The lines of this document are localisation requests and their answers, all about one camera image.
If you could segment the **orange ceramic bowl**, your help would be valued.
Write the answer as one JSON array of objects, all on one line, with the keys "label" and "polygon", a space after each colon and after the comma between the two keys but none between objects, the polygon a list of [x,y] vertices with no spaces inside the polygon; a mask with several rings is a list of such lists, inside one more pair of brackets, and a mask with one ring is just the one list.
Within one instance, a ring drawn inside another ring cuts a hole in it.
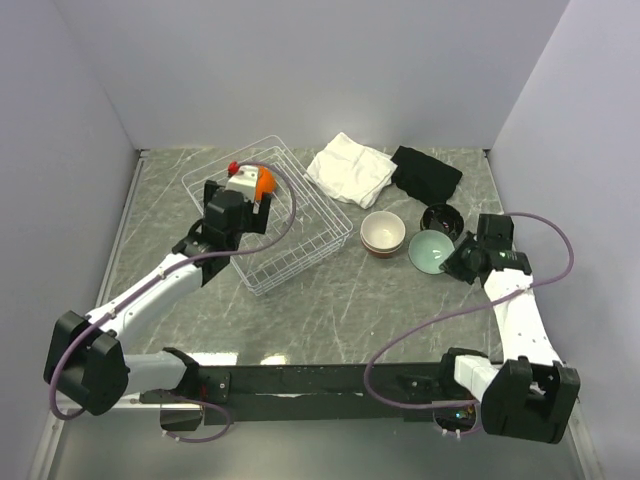
[{"label": "orange ceramic bowl", "polygon": [[273,194],[277,190],[277,182],[272,172],[266,167],[260,167],[256,183],[255,199],[261,201],[265,194]]}]

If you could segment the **dark brown striped bowl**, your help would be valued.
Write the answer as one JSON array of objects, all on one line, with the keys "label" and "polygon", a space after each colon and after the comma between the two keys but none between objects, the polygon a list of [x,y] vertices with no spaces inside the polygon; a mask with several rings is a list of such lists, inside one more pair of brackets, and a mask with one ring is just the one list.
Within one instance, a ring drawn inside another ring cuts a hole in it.
[{"label": "dark brown striped bowl", "polygon": [[420,234],[425,238],[437,239],[439,241],[449,241],[452,243],[455,243],[460,238],[460,235],[457,234],[456,232],[453,232],[452,234],[447,234],[437,230],[429,230],[429,229],[421,231]]}]

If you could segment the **pale green ceramic bowl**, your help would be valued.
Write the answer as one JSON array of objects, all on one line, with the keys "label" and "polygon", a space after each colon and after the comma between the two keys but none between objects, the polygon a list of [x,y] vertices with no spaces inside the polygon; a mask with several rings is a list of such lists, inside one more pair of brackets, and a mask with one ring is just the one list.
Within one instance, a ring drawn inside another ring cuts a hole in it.
[{"label": "pale green ceramic bowl", "polygon": [[454,244],[449,241],[425,238],[420,232],[410,240],[409,259],[412,265],[422,273],[441,274],[443,272],[441,265],[453,253]]}]

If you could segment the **tan floral bowl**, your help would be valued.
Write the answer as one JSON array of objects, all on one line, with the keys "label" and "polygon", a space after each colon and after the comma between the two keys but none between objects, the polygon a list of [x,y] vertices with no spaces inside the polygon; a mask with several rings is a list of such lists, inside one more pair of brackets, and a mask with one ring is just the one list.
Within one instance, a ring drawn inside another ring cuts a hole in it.
[{"label": "tan floral bowl", "polygon": [[389,211],[376,211],[362,221],[360,237],[374,250],[392,251],[402,245],[406,227],[398,215]]}]

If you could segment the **red ceramic bowl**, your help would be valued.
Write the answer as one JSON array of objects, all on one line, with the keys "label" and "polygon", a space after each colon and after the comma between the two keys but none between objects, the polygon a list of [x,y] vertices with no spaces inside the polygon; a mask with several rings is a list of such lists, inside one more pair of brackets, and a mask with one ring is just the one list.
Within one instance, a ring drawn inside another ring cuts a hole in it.
[{"label": "red ceramic bowl", "polygon": [[398,246],[397,248],[391,249],[391,250],[377,250],[377,249],[374,249],[373,247],[371,247],[370,245],[368,245],[366,243],[363,243],[363,247],[370,255],[372,255],[375,258],[379,258],[379,259],[392,258],[401,249],[401,247]]}]

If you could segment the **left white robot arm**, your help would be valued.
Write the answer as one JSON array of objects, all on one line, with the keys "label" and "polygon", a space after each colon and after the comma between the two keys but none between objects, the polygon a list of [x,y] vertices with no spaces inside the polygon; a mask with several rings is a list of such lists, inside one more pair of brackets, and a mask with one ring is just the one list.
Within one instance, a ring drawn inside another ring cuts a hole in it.
[{"label": "left white robot arm", "polygon": [[179,402],[198,395],[200,366],[186,353],[165,348],[157,354],[127,356],[125,349],[142,326],[226,268],[231,256],[240,254],[243,234],[265,233],[271,200],[269,193],[252,201],[228,186],[206,182],[202,217],[154,270],[85,315],[62,315],[54,326],[43,374],[52,413],[61,420],[68,417],[57,405],[58,393],[94,416],[132,393],[164,390]]}]

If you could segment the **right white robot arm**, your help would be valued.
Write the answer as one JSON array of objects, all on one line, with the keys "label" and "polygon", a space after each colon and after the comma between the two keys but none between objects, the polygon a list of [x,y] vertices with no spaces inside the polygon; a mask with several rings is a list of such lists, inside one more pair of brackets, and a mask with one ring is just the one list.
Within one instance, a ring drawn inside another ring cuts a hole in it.
[{"label": "right white robot arm", "polygon": [[536,303],[530,262],[513,246],[507,214],[482,214],[441,270],[456,280],[479,282],[494,311],[503,362],[477,351],[450,348],[442,357],[438,386],[449,398],[480,403],[486,433],[557,444],[581,386],[552,346]]}]

